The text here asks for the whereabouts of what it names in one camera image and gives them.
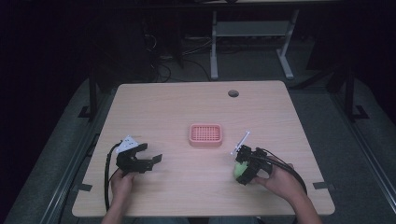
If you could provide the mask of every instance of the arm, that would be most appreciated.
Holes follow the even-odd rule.
[[[273,172],[268,178],[255,177],[253,179],[271,190],[277,196],[285,199],[293,208],[297,220],[301,224],[322,223],[314,205],[304,193],[300,183],[288,172],[273,166]]]
[[[117,170],[111,177],[111,191],[113,192],[113,200],[108,209],[102,224],[121,223],[122,217],[128,210],[130,204],[130,194],[132,184],[134,182],[135,173],[129,173],[122,177],[122,170]]]

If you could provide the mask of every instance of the metal stand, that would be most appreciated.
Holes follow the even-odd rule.
[[[91,122],[95,117],[97,111],[96,80],[93,71],[89,73],[88,81],[90,85],[90,106],[82,107],[78,117],[89,118],[89,122]]]
[[[355,122],[356,119],[369,119],[369,116],[364,111],[361,105],[356,105],[359,114],[353,113],[353,94],[355,90],[355,78],[350,65],[346,65],[344,63],[337,63],[331,66],[329,69],[317,73],[308,80],[296,86],[289,87],[289,89],[301,90],[329,75],[332,75],[332,78],[329,80],[328,84],[326,85],[326,89],[328,92],[332,92],[332,93],[339,92],[339,90],[344,85],[344,83],[346,84],[344,109],[349,120],[351,122]]]
[[[276,50],[277,57],[280,60],[286,78],[294,79],[294,75],[286,59],[286,52],[289,47],[298,14],[299,10],[294,10],[290,21],[217,21],[217,12],[213,11],[212,50],[210,53],[211,78],[219,78],[218,58],[216,55],[217,36],[283,35],[286,38],[285,43],[281,49]]]

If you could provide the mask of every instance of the table leg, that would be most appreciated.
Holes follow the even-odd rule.
[[[289,22],[289,26],[288,26],[288,30],[286,31],[286,35],[285,35],[285,44],[283,45],[283,47],[281,49],[277,49],[277,57],[280,60],[280,63],[282,65],[283,71],[285,73],[285,76],[287,79],[294,79],[294,75],[291,72],[288,60],[286,59],[286,51],[288,50],[289,47],[289,43],[291,40],[291,36],[293,34],[294,31],[294,27],[295,24],[297,22],[297,17],[298,17],[298,13],[299,13],[299,9],[296,9],[293,11],[293,15],[291,16],[291,20]]]
[[[216,56],[216,25],[217,25],[217,12],[213,11],[213,22],[212,22],[212,51],[210,52],[210,77],[212,79],[218,79],[218,58]]]

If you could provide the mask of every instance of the metal frame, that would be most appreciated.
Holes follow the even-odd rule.
[[[103,99],[100,102],[100,105],[106,104],[106,102],[109,100],[108,96],[104,96]],[[106,113],[105,110],[99,109],[97,111],[97,117],[92,117],[92,118],[100,118],[103,116],[103,114]],[[87,127],[84,130],[84,134],[81,136],[78,145],[73,152],[73,157],[70,160],[69,164],[67,165],[64,175],[61,178],[61,181],[59,182],[58,186],[52,193],[51,200],[48,204],[48,207],[43,214],[43,217],[40,220],[40,224],[44,223],[56,223],[59,221],[59,218],[62,217],[62,207],[64,207],[66,201],[67,201],[67,192],[71,189],[75,174],[78,172],[79,165],[83,162],[83,160],[86,158],[86,153],[87,153],[87,148],[90,148],[91,139],[92,137],[95,137],[97,134],[95,130],[97,130],[98,127],[103,125],[102,122],[99,122],[97,119],[94,119],[92,122],[89,122]]]
[[[212,50],[210,52],[210,77],[219,78],[218,58],[216,54],[217,36],[266,36],[283,35],[285,43],[281,49],[277,49],[277,57],[282,65],[287,79],[294,79],[286,52],[289,47],[291,36],[299,14],[295,9],[289,21],[217,21],[217,11],[213,11],[212,21]]]

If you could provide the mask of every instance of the wooden table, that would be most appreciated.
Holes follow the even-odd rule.
[[[230,97],[235,90],[239,96]],[[220,147],[192,147],[193,123],[221,125]],[[280,81],[199,82],[121,85],[110,108],[73,207],[77,217],[102,217],[106,154],[126,135],[148,149],[139,159],[163,154],[153,171],[138,175],[127,216],[210,217],[293,215],[283,199],[262,186],[243,186],[233,179],[230,152],[249,130],[245,145],[263,147],[292,163],[304,179],[308,194],[321,215],[334,211],[302,125],[285,85]],[[114,152],[110,174],[116,170]]]

